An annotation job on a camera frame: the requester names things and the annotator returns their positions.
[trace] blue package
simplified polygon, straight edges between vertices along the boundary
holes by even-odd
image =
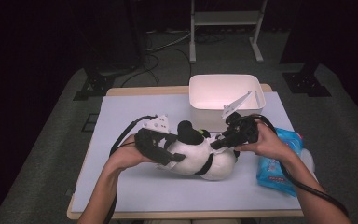
[[[277,135],[288,145],[296,154],[300,156],[303,148],[301,136],[296,132],[285,129],[275,128]],[[260,186],[276,189],[296,197],[293,184],[282,173],[278,161],[266,157],[260,157],[257,169],[257,183]]]

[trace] white box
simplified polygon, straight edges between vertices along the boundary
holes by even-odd
[[[196,75],[190,79],[189,101],[191,122],[195,129],[222,132],[227,129],[222,114],[229,105],[251,91],[250,97],[237,110],[242,116],[259,114],[266,99],[258,79],[251,75]]]

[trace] gray carpet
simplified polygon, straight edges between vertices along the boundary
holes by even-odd
[[[292,94],[282,72],[296,72],[302,64],[279,64],[288,33],[260,34],[258,44],[263,63],[255,61],[249,35],[227,34],[223,41],[197,45],[197,62],[191,66],[191,75],[250,74],[270,84],[280,94],[295,130],[304,136],[304,146],[313,155],[319,181],[347,206],[352,222],[358,223],[358,107],[337,76],[322,64],[316,77],[332,97]],[[148,43],[157,47],[177,37],[154,34]],[[172,48],[188,55],[186,42]],[[160,86],[187,85],[190,68],[181,52],[167,49],[154,55],[159,64],[152,71]],[[150,68],[155,62],[155,58],[146,57],[145,67]],[[119,77],[114,86],[121,86],[130,76]],[[82,132],[82,128],[89,114],[99,112],[102,101],[102,97],[73,101],[85,80],[86,74],[80,69],[68,82],[0,208],[0,223],[75,223],[66,217],[66,210],[92,137],[92,133]],[[135,86],[156,86],[156,80],[145,73],[125,85]],[[305,223],[302,217],[256,220],[263,224]]]

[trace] hand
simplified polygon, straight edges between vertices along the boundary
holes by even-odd
[[[123,144],[110,156],[106,165],[113,166],[120,171],[123,171],[132,166],[136,166],[141,162],[153,162],[147,157],[143,156],[135,147],[134,135],[130,135]]]
[[[235,147],[237,151],[253,151],[256,155],[275,159],[277,161],[286,161],[294,152],[287,146],[270,127],[261,120],[257,120],[259,131],[258,141],[252,144],[244,144]]]

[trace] table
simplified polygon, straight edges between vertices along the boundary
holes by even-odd
[[[272,91],[270,85],[261,84],[264,92]],[[188,94],[188,86],[173,87],[146,87],[146,88],[120,88],[111,89],[107,92],[107,96],[136,96],[136,95],[161,95],[161,94]],[[80,212],[73,212],[74,196],[68,206],[67,216],[71,219],[78,219]],[[220,211],[163,211],[163,212],[119,212],[113,215],[114,219],[169,219],[169,218],[228,218],[228,217],[300,217],[303,216],[302,211],[298,209],[286,210],[220,210]]]
[[[257,39],[260,33],[261,23],[264,19],[267,0],[263,0],[258,11],[218,11],[218,12],[196,12],[195,0],[191,0],[191,21],[190,21],[190,62],[196,62],[196,42],[194,40],[196,26],[203,25],[255,25],[255,34],[249,38],[252,50],[258,63],[262,63],[260,49],[257,46]]]

